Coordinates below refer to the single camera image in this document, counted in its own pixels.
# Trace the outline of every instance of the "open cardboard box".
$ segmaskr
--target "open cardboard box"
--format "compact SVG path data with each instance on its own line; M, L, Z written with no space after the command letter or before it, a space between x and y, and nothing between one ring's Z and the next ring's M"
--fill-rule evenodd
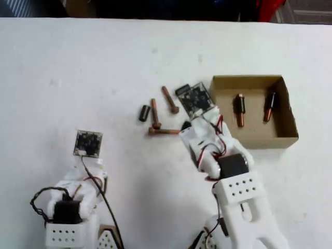
M263 122L265 98L278 95L278 105L268 123ZM239 128L233 100L244 95L244 127ZM233 137L248 149L287 148L299 139L289 95L282 76L214 76L211 97L224 116Z

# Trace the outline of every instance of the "circuit board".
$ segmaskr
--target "circuit board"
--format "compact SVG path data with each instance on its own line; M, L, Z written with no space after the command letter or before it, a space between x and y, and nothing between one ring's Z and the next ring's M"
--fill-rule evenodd
M88 157L99 157L103 134L91 131L77 131L74 155L81 155L85 151Z
M201 115L215 106L202 82L194 85L178 98L191 119L195 118L199 110Z

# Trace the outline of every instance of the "copper screw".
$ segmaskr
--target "copper screw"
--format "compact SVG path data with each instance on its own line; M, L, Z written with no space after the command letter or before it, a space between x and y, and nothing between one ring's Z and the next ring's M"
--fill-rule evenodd
M238 127L244 127L244 114L245 114L245 106L244 106L244 96L239 93L235 98L236 105L236 115L238 118Z
M276 101L276 92L271 92L265 100L264 122L269 122Z
M152 118L154 121L152 127L155 129L160 129L161 123L159 123L158 120L157 104L155 99L151 99L151 109L152 109Z
M264 122L269 122L272 114L272 109L269 108L264 113Z
M170 107L171 107L171 113L173 114L177 114L178 113L178 107L174 104L172 97L170 96L170 94L168 93L168 90L165 86L163 86L161 88L161 91L163 92L163 94L165 95L167 102L169 103Z
M181 131L180 130L169 130L169 129L154 129L153 127L149 128L149 135L155 135L155 134L172 134L172 135L178 135Z

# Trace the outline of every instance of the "white tabletop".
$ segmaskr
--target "white tabletop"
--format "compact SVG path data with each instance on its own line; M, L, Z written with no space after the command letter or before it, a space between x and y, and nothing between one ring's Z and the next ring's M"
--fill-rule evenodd
M73 164L83 129L104 134L107 197L126 248L187 248L217 213L212 184L179 137L145 135L141 106L155 97L163 127L178 129L187 115L169 114L162 85L281 74L300 139L251 152L291 248L331 248L331 55L332 26L0 19L0 247L43 248L30 199Z

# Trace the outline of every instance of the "screw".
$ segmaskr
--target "screw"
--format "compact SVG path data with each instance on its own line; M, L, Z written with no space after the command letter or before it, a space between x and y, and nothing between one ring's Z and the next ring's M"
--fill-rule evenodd
M160 129L161 123L159 123L158 120L157 104L155 99L151 99L151 108L152 108L152 118L154 120L152 127L155 129Z
M245 106L244 106L244 96L239 93L235 98L235 111L238 117L238 126L244 127L244 114L245 114Z
M178 113L178 107L174 104L170 94L168 93L168 90L165 86L163 86L161 88L161 91L163 92L163 94L165 95L167 102L169 103L169 105L171 106L171 113L173 114L177 114Z
M272 114L272 109L275 106L275 92L267 96L264 106L264 122L269 122Z
M180 130L169 130L169 129L154 129L153 127L149 128L149 135L155 134L173 134L178 135L181 131Z

